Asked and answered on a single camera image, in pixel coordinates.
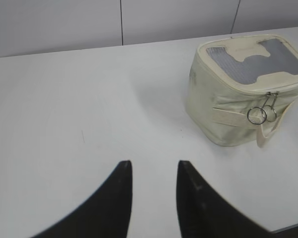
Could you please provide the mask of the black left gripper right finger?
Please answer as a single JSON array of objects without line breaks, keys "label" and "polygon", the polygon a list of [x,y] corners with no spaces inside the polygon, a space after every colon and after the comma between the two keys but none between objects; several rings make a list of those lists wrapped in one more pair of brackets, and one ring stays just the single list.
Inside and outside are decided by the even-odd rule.
[{"label": "black left gripper right finger", "polygon": [[189,161],[179,161],[176,206],[183,238],[269,238],[271,233],[223,199]]}]

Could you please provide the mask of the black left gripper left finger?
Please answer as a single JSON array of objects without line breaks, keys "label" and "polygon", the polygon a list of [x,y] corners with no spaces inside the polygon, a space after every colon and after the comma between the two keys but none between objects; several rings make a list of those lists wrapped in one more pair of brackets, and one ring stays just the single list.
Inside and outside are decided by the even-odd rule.
[{"label": "black left gripper left finger", "polygon": [[133,200],[131,161],[120,161],[106,181],[65,218],[36,238],[126,238]]}]

